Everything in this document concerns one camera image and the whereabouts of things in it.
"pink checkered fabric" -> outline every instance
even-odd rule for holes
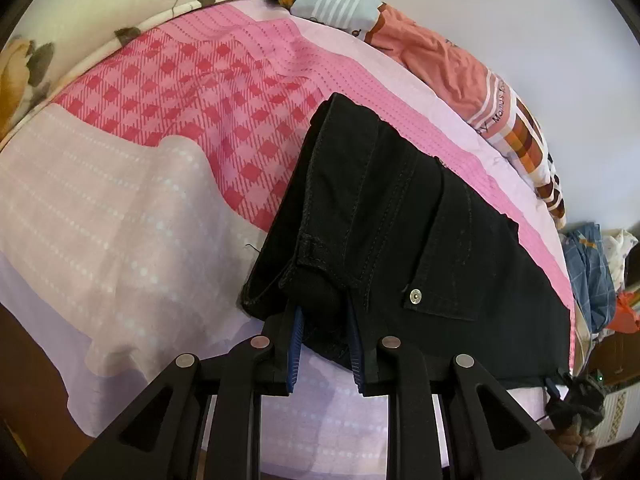
[[[268,230],[308,120],[334,91],[375,110],[516,221],[521,245],[573,309],[569,281],[540,234],[478,158],[355,60],[306,40],[289,18],[256,22],[231,4],[185,14],[95,66],[56,102],[83,121],[139,144],[156,146],[169,135],[193,139],[207,155],[226,202]]]

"red object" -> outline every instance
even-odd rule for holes
[[[607,328],[633,334],[640,331],[640,316],[629,306],[629,300],[633,297],[631,292],[620,292],[616,298],[616,315]]]

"bed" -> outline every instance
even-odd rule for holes
[[[59,370],[85,433],[99,434],[176,355],[222,354],[260,331],[238,293],[308,119],[334,91],[516,221],[573,319],[545,203],[416,76],[273,0],[188,13],[198,6],[170,3],[171,15],[83,54],[2,141],[0,303]],[[541,388],[511,394],[543,415]],[[262,402],[262,470],[384,478],[386,413],[385,397],[364,399],[350,372],[303,348],[292,396]]]

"black pants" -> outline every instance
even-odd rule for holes
[[[425,354],[473,355],[503,385],[568,367],[569,311],[518,225],[340,94],[322,103],[241,294],[261,319],[302,306],[304,343],[350,366],[348,301]]]

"floral cushion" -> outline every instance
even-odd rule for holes
[[[14,126],[142,32],[227,0],[33,0],[0,52],[0,149]]]

